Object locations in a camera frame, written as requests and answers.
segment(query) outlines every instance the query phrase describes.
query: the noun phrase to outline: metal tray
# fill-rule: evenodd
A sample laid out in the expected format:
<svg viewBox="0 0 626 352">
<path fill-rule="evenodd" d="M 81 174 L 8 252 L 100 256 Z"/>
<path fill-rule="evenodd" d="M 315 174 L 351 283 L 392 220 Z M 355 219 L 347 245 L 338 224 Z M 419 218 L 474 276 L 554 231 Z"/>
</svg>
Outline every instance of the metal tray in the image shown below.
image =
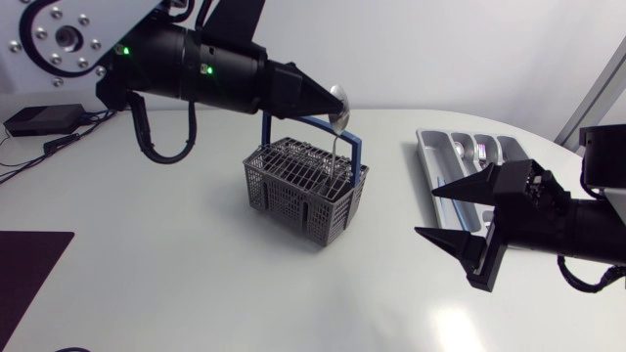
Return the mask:
<svg viewBox="0 0 626 352">
<path fill-rule="evenodd" d="M 476 173 L 487 163 L 501 165 L 506 161 L 529 158 L 512 136 L 423 129 L 418 129 L 416 134 L 420 141 L 420 158 L 431 189 Z M 478 158 L 479 144 L 485 146 L 484 161 Z M 487 236 L 493 218 L 492 206 L 439 197 L 432 197 L 432 200 L 439 228 L 466 230 L 474 235 Z"/>
</svg>

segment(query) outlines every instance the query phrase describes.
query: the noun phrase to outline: black mat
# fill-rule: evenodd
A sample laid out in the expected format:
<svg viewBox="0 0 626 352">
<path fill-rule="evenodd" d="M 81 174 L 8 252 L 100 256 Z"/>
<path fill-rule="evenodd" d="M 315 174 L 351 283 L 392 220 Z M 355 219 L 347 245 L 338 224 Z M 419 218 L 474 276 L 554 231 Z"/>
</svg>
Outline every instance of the black mat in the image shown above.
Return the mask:
<svg viewBox="0 0 626 352">
<path fill-rule="evenodd" d="M 73 237 L 0 231 L 0 351 Z"/>
</svg>

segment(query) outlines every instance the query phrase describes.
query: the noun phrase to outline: silver spoon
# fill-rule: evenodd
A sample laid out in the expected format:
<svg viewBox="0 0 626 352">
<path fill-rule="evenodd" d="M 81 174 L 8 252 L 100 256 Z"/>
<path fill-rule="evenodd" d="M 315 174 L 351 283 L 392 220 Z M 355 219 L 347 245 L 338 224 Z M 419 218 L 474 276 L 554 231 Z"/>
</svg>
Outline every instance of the silver spoon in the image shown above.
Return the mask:
<svg viewBox="0 0 626 352">
<path fill-rule="evenodd" d="M 336 140 L 339 138 L 341 133 L 345 131 L 345 126 L 348 125 L 348 120 L 350 119 L 350 104 L 348 103 L 348 97 L 341 86 L 334 85 L 333 88 L 331 88 L 331 94 L 343 103 L 343 109 L 340 113 L 329 113 L 329 122 L 333 128 L 333 132 L 336 134 L 335 140 L 333 141 L 333 161 L 331 161 L 331 180 L 333 180 L 333 176 L 335 175 Z"/>
</svg>

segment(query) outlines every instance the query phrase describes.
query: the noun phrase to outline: basket handle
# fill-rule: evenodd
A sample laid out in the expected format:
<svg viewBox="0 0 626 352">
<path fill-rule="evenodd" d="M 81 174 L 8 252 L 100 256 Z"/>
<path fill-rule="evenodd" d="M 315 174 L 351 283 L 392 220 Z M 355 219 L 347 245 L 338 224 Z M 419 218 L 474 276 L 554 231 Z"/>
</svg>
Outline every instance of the basket handle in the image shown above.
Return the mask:
<svg viewBox="0 0 626 352">
<path fill-rule="evenodd" d="M 317 127 L 325 132 L 335 134 L 333 131 L 333 127 L 330 123 L 323 121 L 319 118 L 313 116 L 303 116 L 293 118 L 293 120 L 304 122 L 313 127 Z M 261 145 L 265 146 L 270 144 L 272 135 L 272 114 L 269 112 L 263 112 L 263 129 L 261 131 Z M 352 146 L 352 159 L 350 160 L 350 167 L 352 171 L 352 177 L 350 178 L 350 183 L 352 187 L 356 187 L 361 181 L 361 139 L 348 131 L 343 131 L 339 136 L 340 139 L 347 142 Z"/>
</svg>

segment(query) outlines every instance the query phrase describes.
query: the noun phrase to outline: white table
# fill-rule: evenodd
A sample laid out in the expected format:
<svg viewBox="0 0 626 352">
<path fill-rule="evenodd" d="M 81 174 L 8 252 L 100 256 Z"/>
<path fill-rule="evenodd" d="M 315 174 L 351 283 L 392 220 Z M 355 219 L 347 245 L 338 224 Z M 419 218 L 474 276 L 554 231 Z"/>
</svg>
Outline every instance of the white table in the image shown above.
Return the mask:
<svg viewBox="0 0 626 352">
<path fill-rule="evenodd" d="M 581 293 L 555 256 L 509 250 L 487 293 L 413 230 L 436 226 L 417 128 L 517 136 L 575 197 L 579 156 L 480 117 L 356 110 L 348 130 L 371 171 L 350 227 L 322 249 L 248 205 L 242 160 L 260 142 L 260 115 L 199 119 L 178 164 L 148 161 L 126 112 L 0 187 L 3 230 L 76 233 L 6 351 L 624 350 L 623 281 Z M 178 152 L 186 112 L 151 121 L 157 148 Z M 275 120 L 274 140 L 288 135 L 326 149 L 333 139 Z M 9 141 L 0 160 L 37 156 L 46 139 Z M 606 268 L 568 263 L 591 282 Z"/>
</svg>

